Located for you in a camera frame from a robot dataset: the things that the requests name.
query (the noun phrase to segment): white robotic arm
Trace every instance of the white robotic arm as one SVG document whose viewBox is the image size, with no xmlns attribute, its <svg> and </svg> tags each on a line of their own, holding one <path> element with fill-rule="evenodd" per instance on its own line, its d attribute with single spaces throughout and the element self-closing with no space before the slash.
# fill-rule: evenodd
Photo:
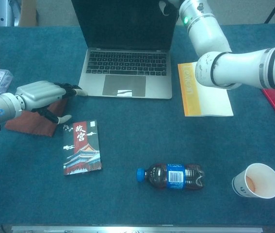
<svg viewBox="0 0 275 233">
<path fill-rule="evenodd" d="M 187 28 L 197 55 L 195 76 L 205 86 L 232 89 L 242 83 L 275 89 L 275 48 L 233 54 L 206 0 L 168 0 Z"/>
<path fill-rule="evenodd" d="M 38 81 L 16 89 L 16 94 L 4 93 L 0 95 L 0 123 L 16 118 L 23 110 L 38 112 L 56 124 L 62 124 L 71 118 L 71 115 L 57 117 L 47 107 L 64 98 L 74 95 L 86 96 L 87 93 L 78 86 L 69 84 Z"/>
</svg>

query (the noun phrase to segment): paper cup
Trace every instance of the paper cup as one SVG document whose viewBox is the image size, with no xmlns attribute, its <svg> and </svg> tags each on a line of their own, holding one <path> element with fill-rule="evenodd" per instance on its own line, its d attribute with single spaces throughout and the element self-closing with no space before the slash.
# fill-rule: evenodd
<svg viewBox="0 0 275 233">
<path fill-rule="evenodd" d="M 245 198 L 273 198 L 275 171 L 265 164 L 251 164 L 233 178 L 232 188 L 236 194 Z"/>
</svg>

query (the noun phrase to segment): brown cloth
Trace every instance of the brown cloth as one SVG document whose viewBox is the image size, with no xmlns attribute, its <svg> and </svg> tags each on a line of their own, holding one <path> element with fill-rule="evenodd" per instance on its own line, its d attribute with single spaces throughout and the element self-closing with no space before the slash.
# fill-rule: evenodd
<svg viewBox="0 0 275 233">
<path fill-rule="evenodd" d="M 59 100 L 48 107 L 48 110 L 60 117 L 63 114 L 67 99 Z M 23 111 L 22 115 L 7 121 L 5 128 L 21 133 L 52 137 L 57 124 L 52 123 L 38 113 Z"/>
</svg>

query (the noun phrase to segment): soda bottle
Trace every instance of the soda bottle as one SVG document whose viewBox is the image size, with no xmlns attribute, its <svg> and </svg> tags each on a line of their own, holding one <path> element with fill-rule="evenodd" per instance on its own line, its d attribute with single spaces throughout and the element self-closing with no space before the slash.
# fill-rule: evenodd
<svg viewBox="0 0 275 233">
<path fill-rule="evenodd" d="M 153 164 L 148 170 L 137 169 L 137 181 L 148 180 L 157 188 L 196 190 L 204 187 L 204 172 L 198 164 Z"/>
</svg>

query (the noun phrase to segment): bottle label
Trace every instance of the bottle label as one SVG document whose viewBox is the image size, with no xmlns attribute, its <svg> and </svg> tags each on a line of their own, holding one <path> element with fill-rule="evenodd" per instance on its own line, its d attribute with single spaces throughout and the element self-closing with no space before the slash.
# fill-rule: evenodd
<svg viewBox="0 0 275 233">
<path fill-rule="evenodd" d="M 181 164 L 168 164 L 167 170 L 167 187 L 183 189 L 186 182 L 185 167 Z"/>
</svg>

